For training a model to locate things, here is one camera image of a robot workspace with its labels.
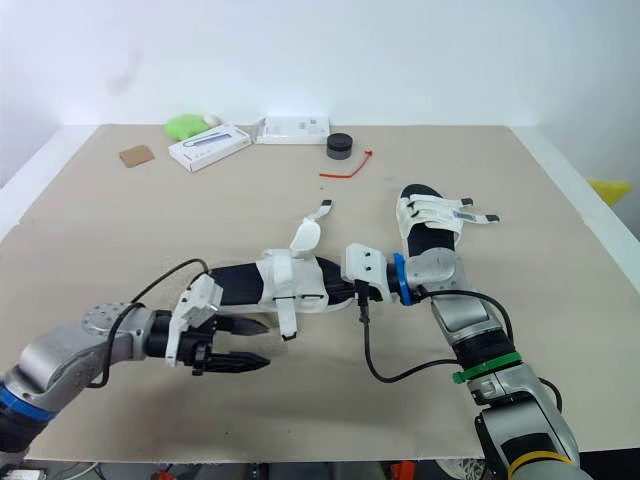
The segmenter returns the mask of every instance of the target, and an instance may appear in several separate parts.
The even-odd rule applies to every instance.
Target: green sponge
[[[174,140],[182,141],[210,128],[200,115],[185,114],[169,120],[164,126],[164,131]]]

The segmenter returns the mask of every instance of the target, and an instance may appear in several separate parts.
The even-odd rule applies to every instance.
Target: yellow ring
[[[556,452],[545,452],[544,450],[529,452],[516,458],[516,460],[511,465],[509,465],[509,470],[507,471],[508,480],[511,480],[516,470],[525,463],[529,463],[532,460],[538,460],[542,458],[548,458],[549,460],[558,460],[560,462],[568,463],[569,465],[575,465],[575,463],[573,463],[569,457],[560,455]]]

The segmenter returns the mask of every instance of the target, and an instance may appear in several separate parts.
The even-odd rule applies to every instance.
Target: cardboard sheet
[[[126,301],[193,256],[212,265],[286,247],[301,218],[334,201],[317,254],[350,242],[401,250],[394,207],[409,183],[470,196],[502,223],[465,225],[468,277],[500,299],[518,350],[562,390],[583,450],[640,445],[634,381],[640,297],[511,132],[501,127],[349,127],[351,159],[322,146],[254,145],[195,174],[167,154],[161,126],[103,126],[0,244],[0,370],[34,336]],[[145,144],[156,160],[122,168],[117,153]],[[363,149],[374,155],[350,180]],[[193,272],[146,298],[172,308]],[[372,305],[378,368],[397,373],[450,356],[426,305]],[[303,461],[479,456],[465,386],[441,366],[394,385],[363,358],[355,307],[300,315],[298,338],[243,339],[272,358],[262,371],[192,377],[160,359],[112,369],[32,445],[34,458],[94,461]]]

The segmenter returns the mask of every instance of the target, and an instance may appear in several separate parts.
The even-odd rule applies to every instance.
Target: white box
[[[235,125],[224,123],[169,147],[169,155],[190,172],[251,145],[251,136]]]
[[[258,124],[256,143],[323,144],[329,136],[327,117],[266,117]]]

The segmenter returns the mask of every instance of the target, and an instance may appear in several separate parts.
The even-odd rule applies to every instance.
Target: blue ring
[[[398,285],[400,285],[400,297],[402,299],[402,304],[408,307],[409,305],[412,305],[412,303],[409,286],[407,285],[407,274],[404,271],[404,257],[401,253],[394,253],[393,261],[396,264],[396,276],[398,277]]]
[[[42,410],[41,408],[34,407],[33,405],[20,400],[4,387],[0,387],[0,402],[4,403],[11,410],[15,410],[25,417],[29,417],[40,422],[48,422],[50,420],[53,420],[57,415],[57,412]]]

